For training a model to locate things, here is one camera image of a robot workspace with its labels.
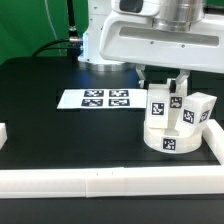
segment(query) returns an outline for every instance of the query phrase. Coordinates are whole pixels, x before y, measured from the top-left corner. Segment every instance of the stacked cube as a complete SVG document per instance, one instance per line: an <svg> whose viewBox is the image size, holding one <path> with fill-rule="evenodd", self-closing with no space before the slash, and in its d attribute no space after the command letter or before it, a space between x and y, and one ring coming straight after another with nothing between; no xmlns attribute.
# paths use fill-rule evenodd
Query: stacked cube
<svg viewBox="0 0 224 224"><path fill-rule="evenodd" d="M145 143L166 153L186 153L198 149L216 97L203 93L187 96L187 81L170 94L167 84L149 85L144 123Z"/></svg>

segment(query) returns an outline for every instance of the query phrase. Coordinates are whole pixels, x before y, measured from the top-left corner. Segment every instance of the white robot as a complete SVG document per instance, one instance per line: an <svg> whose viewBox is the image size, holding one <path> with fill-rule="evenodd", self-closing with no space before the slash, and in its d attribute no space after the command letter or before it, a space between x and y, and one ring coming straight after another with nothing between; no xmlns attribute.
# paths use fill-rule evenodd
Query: white robot
<svg viewBox="0 0 224 224"><path fill-rule="evenodd" d="M216 101L187 96L190 70L224 73L224 16L205 14L204 6L204 0L112 0L103 26L104 59L136 64L141 79L145 65L180 69L176 80L148 89L144 140L162 152L199 148Z"/></svg>

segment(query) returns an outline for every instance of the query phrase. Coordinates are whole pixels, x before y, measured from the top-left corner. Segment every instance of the cable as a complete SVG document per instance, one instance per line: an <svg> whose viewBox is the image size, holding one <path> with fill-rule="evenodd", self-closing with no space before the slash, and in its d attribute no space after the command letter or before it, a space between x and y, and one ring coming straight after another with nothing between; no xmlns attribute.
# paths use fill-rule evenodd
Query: cable
<svg viewBox="0 0 224 224"><path fill-rule="evenodd" d="M45 0L44 3L45 3L45 9L46 9L46 13L47 13L48 22L49 22L49 25L50 25L51 30L53 32L54 39L55 40L58 40L57 33L56 33L55 28L54 28L54 25L52 23L51 14L50 14L49 7L48 7L48 0Z"/></svg>
<svg viewBox="0 0 224 224"><path fill-rule="evenodd" d="M60 40L52 41L52 42L50 42L48 44L45 44L42 47L40 47L37 51L35 51L33 53L32 57L36 57L41 51L49 48L50 46L53 46L53 45L56 45L56 44L59 44L59 43L68 43L68 42L69 42L69 39L60 39Z"/></svg>
<svg viewBox="0 0 224 224"><path fill-rule="evenodd" d="M216 6L216 5L206 5L205 13L209 14L224 14L224 7L223 6Z"/></svg>
<svg viewBox="0 0 224 224"><path fill-rule="evenodd" d="M35 56L37 56L38 54L40 54L43 51L48 51L48 50L68 50L69 47L49 47L49 48L44 48L42 49L40 52L38 52Z"/></svg>

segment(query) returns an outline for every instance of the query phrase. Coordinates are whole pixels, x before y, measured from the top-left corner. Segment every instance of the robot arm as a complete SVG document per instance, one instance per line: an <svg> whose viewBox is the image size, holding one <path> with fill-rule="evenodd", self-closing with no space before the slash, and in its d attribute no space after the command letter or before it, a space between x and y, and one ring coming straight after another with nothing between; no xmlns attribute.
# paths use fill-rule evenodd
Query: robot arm
<svg viewBox="0 0 224 224"><path fill-rule="evenodd" d="M134 13L112 0L101 35L104 59L224 73L224 16L204 14L204 0L154 1L159 11L146 16L146 2L144 13Z"/></svg>

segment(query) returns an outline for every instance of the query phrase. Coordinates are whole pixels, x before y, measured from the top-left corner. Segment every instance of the white cube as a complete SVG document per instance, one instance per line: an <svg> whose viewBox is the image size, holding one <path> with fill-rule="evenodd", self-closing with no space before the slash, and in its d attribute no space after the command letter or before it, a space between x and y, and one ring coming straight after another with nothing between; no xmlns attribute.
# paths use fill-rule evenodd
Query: white cube
<svg viewBox="0 0 224 224"><path fill-rule="evenodd" d="M172 79L167 79L167 85L170 86ZM176 93L170 94L170 105L169 105L169 121L168 128L174 129L179 117L183 101L187 96L188 82L185 80L180 86L180 89Z"/></svg>
<svg viewBox="0 0 224 224"><path fill-rule="evenodd" d="M145 125L148 128L167 128L169 105L170 91L168 85L149 85Z"/></svg>
<svg viewBox="0 0 224 224"><path fill-rule="evenodd" d="M206 128L217 97L195 93L185 97L175 129L180 135L193 135Z"/></svg>

